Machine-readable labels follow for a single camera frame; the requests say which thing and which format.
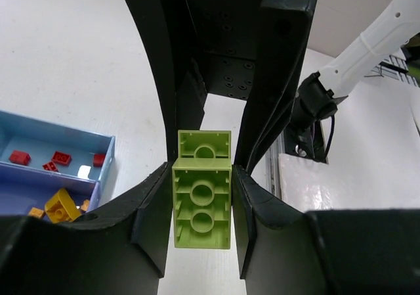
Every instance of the screw hole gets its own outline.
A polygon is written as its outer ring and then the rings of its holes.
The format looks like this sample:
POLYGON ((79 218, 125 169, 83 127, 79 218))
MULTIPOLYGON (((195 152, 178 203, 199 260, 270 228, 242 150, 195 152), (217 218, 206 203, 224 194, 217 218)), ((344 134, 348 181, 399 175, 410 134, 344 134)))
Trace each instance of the screw hole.
POLYGON ((224 12, 224 11, 222 11, 222 12, 220 13, 220 17, 221 17, 222 19, 225 19, 225 20, 230 19, 229 14, 228 14, 227 12, 224 12))
POLYGON ((223 31, 232 31, 232 27, 229 26, 228 24, 224 24, 224 25, 222 25, 222 30, 223 31))
POLYGON ((229 49, 226 49, 226 53, 228 53, 229 55, 233 55, 236 53, 236 51, 234 49, 229 48, 229 49))
POLYGON ((254 68, 254 66, 251 63, 245 63, 243 67, 245 67, 247 70, 252 70, 254 68))
POLYGON ((274 31, 280 36, 285 37, 291 31, 291 23, 286 19, 279 19, 277 20, 276 24, 274 25, 274 31))

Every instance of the orange lego brick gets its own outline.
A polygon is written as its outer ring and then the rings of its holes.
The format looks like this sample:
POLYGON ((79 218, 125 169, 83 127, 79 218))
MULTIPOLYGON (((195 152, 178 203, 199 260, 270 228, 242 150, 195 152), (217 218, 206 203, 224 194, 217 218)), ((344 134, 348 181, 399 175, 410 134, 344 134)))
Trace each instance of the orange lego brick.
POLYGON ((45 216, 45 212, 39 208, 31 208, 28 215, 42 219, 45 216))
POLYGON ((89 207, 89 203, 91 203, 91 201, 89 200, 84 200, 83 201, 83 205, 80 207, 80 210, 86 212, 87 208, 89 207))

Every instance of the white table surface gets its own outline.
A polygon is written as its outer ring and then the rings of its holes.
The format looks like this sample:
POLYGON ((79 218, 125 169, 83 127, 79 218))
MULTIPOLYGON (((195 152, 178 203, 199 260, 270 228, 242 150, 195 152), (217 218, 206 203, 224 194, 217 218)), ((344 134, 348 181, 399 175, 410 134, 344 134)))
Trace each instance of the white table surface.
MULTIPOLYGON (((166 160, 158 96, 124 0, 0 0, 0 108, 116 136, 114 170, 102 203, 166 160)), ((244 102, 209 95, 202 129, 232 131, 235 153, 244 102)), ((264 160, 253 176, 265 185, 264 160)), ((236 245, 173 247, 159 294, 246 294, 236 245)))

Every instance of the white wall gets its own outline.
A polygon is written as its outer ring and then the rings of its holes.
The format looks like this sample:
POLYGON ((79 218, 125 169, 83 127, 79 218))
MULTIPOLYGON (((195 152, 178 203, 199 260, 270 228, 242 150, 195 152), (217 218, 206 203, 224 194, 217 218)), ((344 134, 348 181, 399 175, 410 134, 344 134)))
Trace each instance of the white wall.
POLYGON ((318 0, 308 47, 336 57, 392 0, 318 0))

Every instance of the yellow lego brick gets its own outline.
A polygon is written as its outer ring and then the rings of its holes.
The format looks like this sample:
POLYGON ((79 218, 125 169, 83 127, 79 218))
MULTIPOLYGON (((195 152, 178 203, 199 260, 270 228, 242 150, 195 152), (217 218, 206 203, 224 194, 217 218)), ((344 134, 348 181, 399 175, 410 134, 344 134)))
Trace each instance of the yellow lego brick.
POLYGON ((45 213, 47 213, 51 222, 73 221, 81 215, 76 204, 65 188, 58 190, 52 198, 45 203, 45 213))
POLYGON ((90 202, 91 201, 89 201, 89 200, 84 200, 82 206, 80 207, 80 210, 86 212, 87 211, 87 208, 89 207, 89 203, 90 202))
POLYGON ((31 208, 28 215, 41 219, 45 216, 45 212, 39 208, 31 208))

